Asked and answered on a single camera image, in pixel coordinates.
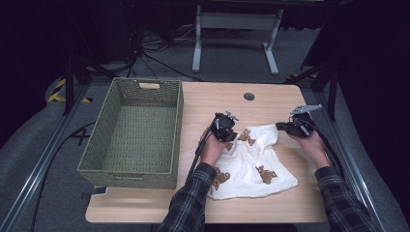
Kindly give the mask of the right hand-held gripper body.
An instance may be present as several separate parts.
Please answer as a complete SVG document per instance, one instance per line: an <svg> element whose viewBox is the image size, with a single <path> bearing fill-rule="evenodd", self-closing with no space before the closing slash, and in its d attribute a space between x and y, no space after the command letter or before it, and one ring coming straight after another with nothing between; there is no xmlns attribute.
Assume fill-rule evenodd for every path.
<svg viewBox="0 0 410 232"><path fill-rule="evenodd" d="M296 106L291 111L289 121L291 129L289 133L300 138L309 137L316 130L316 125L311 118L310 112L321 108L321 104Z"/></svg>

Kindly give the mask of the aluminium floor rail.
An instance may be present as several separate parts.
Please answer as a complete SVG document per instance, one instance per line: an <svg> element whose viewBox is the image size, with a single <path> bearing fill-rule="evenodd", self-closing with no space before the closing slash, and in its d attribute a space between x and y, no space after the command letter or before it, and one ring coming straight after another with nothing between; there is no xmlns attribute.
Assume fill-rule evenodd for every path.
<svg viewBox="0 0 410 232"><path fill-rule="evenodd" d="M52 157L56 154L58 146L62 144L63 133L87 91L87 85L80 85L77 87L77 91L73 95L73 102L69 108L69 112L60 118L42 154L25 180L13 206L0 224L0 232L13 232L15 229L16 224L42 181L47 167L51 164Z"/></svg>
<svg viewBox="0 0 410 232"><path fill-rule="evenodd" d="M323 106L321 115L324 117L325 128L329 131L329 137L335 142L334 149L340 160L340 165L344 171L344 177L349 182L355 195L366 205L374 223L380 232L386 232L386 227L377 212L374 200L368 190L367 184L360 169L355 162L352 154L343 144L343 138L340 134L339 127L336 122L333 122L328 114L328 105L326 99L320 93L314 93L314 98Z"/></svg>

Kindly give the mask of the white metal desk frame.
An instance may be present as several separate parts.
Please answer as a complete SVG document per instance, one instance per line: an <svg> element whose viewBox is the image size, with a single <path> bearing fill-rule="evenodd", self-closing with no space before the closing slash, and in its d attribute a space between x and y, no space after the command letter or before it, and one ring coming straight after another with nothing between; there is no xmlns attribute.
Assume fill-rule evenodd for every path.
<svg viewBox="0 0 410 232"><path fill-rule="evenodd" d="M278 66L274 57L273 46L278 34L283 10L275 14L233 14L233 13L208 13L201 6L196 7L195 18L195 46L191 70L200 71L201 62L201 30L202 29L241 29L270 31L270 39L263 44L265 57L272 75L278 75Z"/></svg>

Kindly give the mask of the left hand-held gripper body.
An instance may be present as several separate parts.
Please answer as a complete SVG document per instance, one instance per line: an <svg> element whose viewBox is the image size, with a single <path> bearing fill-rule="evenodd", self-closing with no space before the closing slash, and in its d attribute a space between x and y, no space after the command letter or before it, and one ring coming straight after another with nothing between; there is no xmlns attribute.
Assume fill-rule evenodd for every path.
<svg viewBox="0 0 410 232"><path fill-rule="evenodd" d="M212 123L212 133L215 138L221 141L225 136L230 136L231 132L235 132L233 127L236 121L238 121L238 118L229 111L225 114L216 113Z"/></svg>

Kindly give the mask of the green woven basket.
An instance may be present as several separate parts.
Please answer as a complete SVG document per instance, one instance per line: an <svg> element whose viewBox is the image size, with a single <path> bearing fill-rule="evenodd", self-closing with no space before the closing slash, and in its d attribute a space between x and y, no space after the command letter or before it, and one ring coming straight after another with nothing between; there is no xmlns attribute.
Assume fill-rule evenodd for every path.
<svg viewBox="0 0 410 232"><path fill-rule="evenodd" d="M114 78L77 171L100 187L175 189L183 107L179 80Z"/></svg>

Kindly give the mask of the person's left hand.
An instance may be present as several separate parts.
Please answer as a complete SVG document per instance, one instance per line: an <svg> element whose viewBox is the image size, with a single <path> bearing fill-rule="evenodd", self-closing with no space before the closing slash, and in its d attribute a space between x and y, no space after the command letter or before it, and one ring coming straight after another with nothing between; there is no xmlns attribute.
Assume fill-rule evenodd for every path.
<svg viewBox="0 0 410 232"><path fill-rule="evenodd" d="M227 142L217 140L211 132L208 132L208 129L205 129L200 136L200 139L204 138L206 138L207 141L201 152L200 161L215 166L220 159L223 150L226 148Z"/></svg>

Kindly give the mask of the person's right hand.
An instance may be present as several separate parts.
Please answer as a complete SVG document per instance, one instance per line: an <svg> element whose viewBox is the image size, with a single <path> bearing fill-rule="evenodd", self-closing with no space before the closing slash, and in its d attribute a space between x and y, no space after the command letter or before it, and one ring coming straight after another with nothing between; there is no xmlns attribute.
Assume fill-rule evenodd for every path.
<svg viewBox="0 0 410 232"><path fill-rule="evenodd" d="M305 155L313 162L317 169L331 165L326 155L324 142L316 131L311 136L305 138L295 135L289 135L289 137L301 146Z"/></svg>

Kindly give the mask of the black tripod stand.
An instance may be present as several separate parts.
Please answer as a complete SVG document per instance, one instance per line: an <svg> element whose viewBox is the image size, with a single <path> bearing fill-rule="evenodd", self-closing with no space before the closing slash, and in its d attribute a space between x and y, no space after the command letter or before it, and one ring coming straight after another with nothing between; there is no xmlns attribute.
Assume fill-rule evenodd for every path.
<svg viewBox="0 0 410 232"><path fill-rule="evenodd" d="M88 67L93 68L95 71L105 75L108 78L116 77L114 72L109 71L91 60L77 54L71 55L67 60L64 74L66 79L66 103L65 111L63 113L64 116L67 116L74 106L74 81L77 80L80 85L89 85L92 81L91 74L87 70Z"/></svg>
<svg viewBox="0 0 410 232"><path fill-rule="evenodd" d="M306 79L312 75L316 75L313 83L310 85L310 89L313 92L321 92L326 85L329 85L329 95L327 102L327 112L334 122L336 120L336 98L337 98L337 64L335 62L322 63L316 67L310 68L305 72L301 72L297 75L290 74L284 81L284 84L296 84L303 79Z"/></svg>

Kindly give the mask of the white cloth with brown print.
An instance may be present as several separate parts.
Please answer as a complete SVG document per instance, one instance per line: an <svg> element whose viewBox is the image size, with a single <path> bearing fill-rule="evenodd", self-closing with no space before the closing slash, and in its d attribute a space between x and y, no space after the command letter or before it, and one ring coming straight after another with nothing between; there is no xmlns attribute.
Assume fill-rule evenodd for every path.
<svg viewBox="0 0 410 232"><path fill-rule="evenodd" d="M281 163L275 125L248 127L223 150L208 191L214 200L259 198L292 189L298 180Z"/></svg>

